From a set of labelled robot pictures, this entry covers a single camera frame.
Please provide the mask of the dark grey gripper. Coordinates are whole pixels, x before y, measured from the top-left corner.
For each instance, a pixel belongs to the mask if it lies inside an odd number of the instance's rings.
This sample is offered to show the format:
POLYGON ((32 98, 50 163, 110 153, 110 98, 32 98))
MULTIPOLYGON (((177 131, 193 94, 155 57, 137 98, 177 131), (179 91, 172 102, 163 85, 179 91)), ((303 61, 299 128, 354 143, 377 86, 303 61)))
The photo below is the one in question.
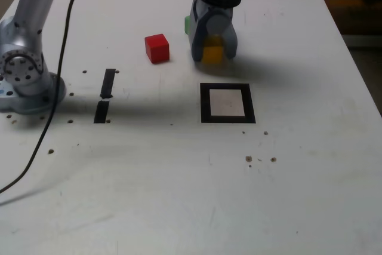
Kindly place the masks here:
POLYGON ((193 0, 190 11, 190 49, 194 62, 203 56, 207 35, 220 37, 227 58, 235 58, 238 39, 232 24, 232 8, 216 7, 201 0, 193 0))

